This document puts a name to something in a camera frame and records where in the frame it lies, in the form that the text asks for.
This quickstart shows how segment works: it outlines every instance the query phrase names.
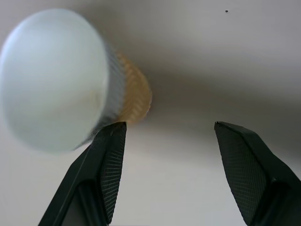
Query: paper cup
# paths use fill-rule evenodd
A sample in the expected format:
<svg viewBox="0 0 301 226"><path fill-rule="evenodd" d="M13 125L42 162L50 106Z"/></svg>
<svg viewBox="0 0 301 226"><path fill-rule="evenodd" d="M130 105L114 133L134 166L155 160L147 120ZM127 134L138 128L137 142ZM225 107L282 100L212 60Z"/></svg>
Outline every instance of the paper cup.
<svg viewBox="0 0 301 226"><path fill-rule="evenodd" d="M73 150L104 126L136 122L151 91L81 15L50 9L22 21L0 56L0 103L7 128L41 150Z"/></svg>

